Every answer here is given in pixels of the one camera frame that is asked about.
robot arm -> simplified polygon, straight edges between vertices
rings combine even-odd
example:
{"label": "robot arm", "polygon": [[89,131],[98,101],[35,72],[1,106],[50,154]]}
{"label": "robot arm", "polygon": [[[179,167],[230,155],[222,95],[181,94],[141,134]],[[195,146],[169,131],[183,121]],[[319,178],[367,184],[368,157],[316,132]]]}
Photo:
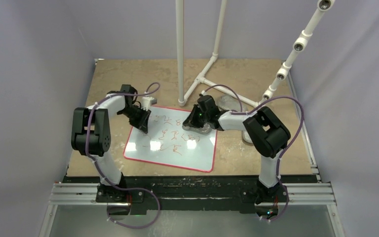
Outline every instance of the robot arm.
{"label": "robot arm", "polygon": [[231,111],[220,111],[210,95],[203,95],[194,105],[183,125],[192,128],[203,128],[204,124],[219,131],[247,131],[256,150],[261,154],[261,174],[259,181],[272,188],[278,184],[276,156],[287,147],[291,135],[287,127],[268,107],[246,115],[234,115]]}
{"label": "robot arm", "polygon": [[[113,96],[115,94],[135,94],[137,90],[130,85],[122,85],[120,91],[110,91],[106,100],[95,110],[92,117],[91,128],[87,127],[90,112],[93,106],[76,108],[72,124],[71,144],[74,150],[85,156],[85,142],[87,130],[91,129],[89,136],[89,153],[98,162],[99,168],[106,177],[115,184],[119,184],[122,174],[117,169],[109,151],[111,145],[111,132],[109,119],[115,115],[124,114],[129,123],[143,133],[148,132],[148,120],[151,111],[150,105],[155,104],[153,97],[142,97],[141,106],[135,105],[134,96]],[[101,177],[101,184],[109,185]]]}

glass panel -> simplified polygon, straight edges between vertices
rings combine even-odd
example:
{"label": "glass panel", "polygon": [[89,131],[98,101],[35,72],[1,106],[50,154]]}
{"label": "glass panel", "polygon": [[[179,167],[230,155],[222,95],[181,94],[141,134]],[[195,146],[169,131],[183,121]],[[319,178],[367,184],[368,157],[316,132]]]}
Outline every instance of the glass panel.
{"label": "glass panel", "polygon": [[[155,216],[126,216],[121,222],[142,225]],[[59,206],[52,237],[333,237],[328,209],[324,205],[289,206],[283,217],[268,224],[256,214],[236,211],[162,211],[150,227],[132,230],[107,221],[105,206]]]}

red handwriting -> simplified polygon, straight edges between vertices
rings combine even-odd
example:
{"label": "red handwriting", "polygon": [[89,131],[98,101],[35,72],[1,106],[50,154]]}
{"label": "red handwriting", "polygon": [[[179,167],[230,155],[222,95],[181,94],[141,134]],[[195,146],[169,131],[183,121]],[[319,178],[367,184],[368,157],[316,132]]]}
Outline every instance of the red handwriting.
{"label": "red handwriting", "polygon": [[162,145],[160,145],[160,151],[164,151],[164,150],[166,150],[166,149],[168,149],[168,148],[170,148],[170,147],[172,147],[173,145],[171,145],[171,146],[169,146],[169,147],[167,147],[167,148],[163,148],[163,144]]}
{"label": "red handwriting", "polygon": [[178,146],[178,145],[174,145],[174,149],[172,150],[173,152],[176,152],[176,153],[178,153],[178,154],[180,154],[180,155],[182,155],[181,153],[179,153],[179,152],[177,152],[177,147],[180,147],[180,146]]}
{"label": "red handwriting", "polygon": [[166,121],[166,122],[164,122],[163,124],[165,124],[165,123],[168,123],[168,124],[170,124],[170,125],[172,125],[169,121],[171,121],[172,119],[170,119],[169,117],[168,117],[168,119],[166,119],[166,116],[165,116],[165,119],[164,119],[164,121]]}
{"label": "red handwriting", "polygon": [[159,116],[159,115],[155,115],[155,119],[153,120],[153,121],[155,121],[155,122],[158,122],[159,121],[159,119],[161,118],[161,117],[163,117],[163,115],[162,116]]}
{"label": "red handwriting", "polygon": [[196,141],[196,142],[199,142],[200,141],[200,137],[199,136],[196,136],[196,137],[194,137],[194,136],[192,136],[192,135],[187,135],[188,136],[188,139],[185,139],[184,138],[184,135],[185,134],[182,134],[181,135],[181,138],[184,140],[184,141],[188,141],[188,140],[193,140],[193,141]]}
{"label": "red handwriting", "polygon": [[179,132],[178,131],[172,131],[172,132],[174,133],[174,137],[171,140],[176,140],[176,135],[179,134]]}
{"label": "red handwriting", "polygon": [[200,141],[200,137],[199,136],[196,136],[196,137],[193,137],[192,135],[188,135],[188,139],[189,140],[195,140],[196,142],[199,142]]}
{"label": "red handwriting", "polygon": [[168,129],[162,131],[163,135],[158,138],[159,140],[163,140],[165,138],[166,131],[168,131]]}

metal frame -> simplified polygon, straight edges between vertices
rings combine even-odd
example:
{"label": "metal frame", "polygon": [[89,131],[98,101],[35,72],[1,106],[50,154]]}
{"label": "metal frame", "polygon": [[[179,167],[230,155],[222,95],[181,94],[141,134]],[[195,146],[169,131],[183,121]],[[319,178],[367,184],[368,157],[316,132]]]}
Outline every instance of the metal frame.
{"label": "metal frame", "polygon": [[[291,75],[288,74],[287,83],[293,97],[297,97]],[[300,119],[300,109],[296,106],[297,118]],[[306,125],[302,128],[302,137],[307,150],[312,173],[319,183],[316,184],[285,184],[290,194],[289,205],[326,205],[329,219],[336,237],[344,237],[344,231],[339,219],[336,200],[330,183],[321,183]],[[71,184],[56,183],[53,186],[48,208],[44,217],[39,237],[48,237],[51,232],[58,205],[107,205],[95,201],[98,184]],[[260,203],[258,206],[272,203]],[[127,206],[127,203],[110,203],[110,205]]]}
{"label": "metal frame", "polygon": [[57,205],[49,204],[44,216],[43,225],[41,226],[38,237],[50,236],[51,227],[53,226],[54,217],[56,216]]}
{"label": "metal frame", "polygon": [[[290,205],[333,205],[335,196],[331,184],[285,184],[290,195]],[[49,205],[107,205],[95,202],[98,184],[54,184]],[[126,202],[110,203],[110,206],[128,206]],[[272,205],[263,202],[258,206]]]}

white pvc pipe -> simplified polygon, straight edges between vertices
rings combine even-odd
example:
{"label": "white pvc pipe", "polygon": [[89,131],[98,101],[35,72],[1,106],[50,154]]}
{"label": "white pvc pipe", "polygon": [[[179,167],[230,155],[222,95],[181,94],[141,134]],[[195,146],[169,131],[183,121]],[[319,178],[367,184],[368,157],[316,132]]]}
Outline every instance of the white pvc pipe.
{"label": "white pvc pipe", "polygon": [[208,61],[207,65],[205,65],[204,69],[201,71],[201,73],[198,74],[198,78],[204,78],[205,74],[208,72],[208,70],[211,68],[211,65],[217,60],[217,56],[211,56],[210,60]]}
{"label": "white pvc pipe", "polygon": [[183,106],[184,100],[184,0],[175,0],[177,28],[177,61],[178,61],[178,104]]}
{"label": "white pvc pipe", "polygon": [[287,60],[285,61],[285,66],[287,66],[287,67],[291,67],[291,65],[293,64],[294,60],[297,58],[297,56],[299,55],[299,53],[300,53],[300,52],[295,51],[294,49],[291,50],[290,55],[288,55],[288,58],[287,58]]}
{"label": "white pvc pipe", "polygon": [[310,21],[308,22],[306,28],[304,29],[304,33],[307,35],[311,35],[314,31],[314,28],[316,28],[317,24],[319,23],[320,19],[322,19],[324,14],[324,11],[316,9]]}
{"label": "white pvc pipe", "polygon": [[[206,84],[206,85],[208,85],[208,86],[216,85],[214,82],[211,82],[211,81],[209,81],[209,80],[207,80],[207,79],[205,79],[205,78],[201,79],[200,81],[201,81],[203,84]],[[224,87],[216,86],[216,87],[214,87],[213,89],[219,90],[219,91],[221,91],[221,92],[223,92],[223,93],[225,93],[225,94],[227,94],[227,95],[230,95],[231,97],[233,97],[233,98],[236,99],[236,96],[233,94],[233,92],[231,92],[230,90],[228,90],[228,89],[226,89],[226,88],[224,88]],[[241,95],[239,95],[239,94],[238,94],[238,96],[239,96],[239,99],[240,99],[242,102],[244,102],[244,103],[246,103],[246,104],[248,104],[248,105],[250,105],[250,106],[252,106],[252,107],[256,107],[256,106],[259,105],[258,102],[255,102],[255,101],[253,101],[253,100],[250,100],[250,99],[248,99],[248,98],[246,98],[246,97],[244,97],[244,96],[241,96]]]}
{"label": "white pvc pipe", "polygon": [[269,86],[271,90],[276,91],[282,80],[275,78],[272,84]]}
{"label": "white pvc pipe", "polygon": [[189,87],[188,91],[184,95],[184,101],[185,102],[187,102],[188,98],[190,97],[190,95],[192,94],[192,92],[195,90],[195,88],[198,86],[198,84],[200,84],[200,81],[199,81],[198,78],[196,78],[194,80],[194,82],[192,83],[192,85]]}
{"label": "white pvc pipe", "polygon": [[220,37],[222,36],[223,21],[225,19],[227,0],[222,0],[220,7],[219,23],[217,24],[216,41],[214,42],[213,56],[219,53]]}

